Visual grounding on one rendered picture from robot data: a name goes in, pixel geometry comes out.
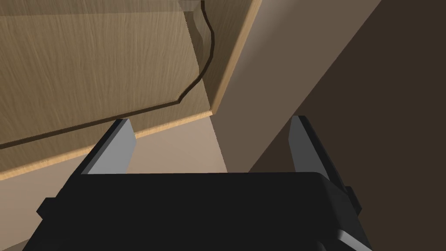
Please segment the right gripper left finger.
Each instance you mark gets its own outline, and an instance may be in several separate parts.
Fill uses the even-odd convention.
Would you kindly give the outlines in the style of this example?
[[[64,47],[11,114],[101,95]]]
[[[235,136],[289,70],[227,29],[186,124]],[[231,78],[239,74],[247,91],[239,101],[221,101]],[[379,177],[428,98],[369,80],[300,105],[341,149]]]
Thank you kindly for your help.
[[[80,164],[80,174],[124,174],[136,137],[129,119],[118,119]]]

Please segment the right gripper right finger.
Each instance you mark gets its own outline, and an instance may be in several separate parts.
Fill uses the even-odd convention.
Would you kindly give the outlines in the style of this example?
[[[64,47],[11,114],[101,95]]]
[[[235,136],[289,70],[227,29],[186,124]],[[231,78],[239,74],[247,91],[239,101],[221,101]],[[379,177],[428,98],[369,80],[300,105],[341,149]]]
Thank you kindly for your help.
[[[297,115],[291,118],[288,143],[296,172],[319,173],[340,190],[347,191],[307,117]]]

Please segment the light wooden panelled door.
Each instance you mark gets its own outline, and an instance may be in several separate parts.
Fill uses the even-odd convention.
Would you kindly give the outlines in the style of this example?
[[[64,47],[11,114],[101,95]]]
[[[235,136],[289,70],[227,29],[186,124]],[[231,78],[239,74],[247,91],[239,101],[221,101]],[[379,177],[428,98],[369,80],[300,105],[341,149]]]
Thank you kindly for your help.
[[[262,0],[0,0],[0,180],[215,113]]]

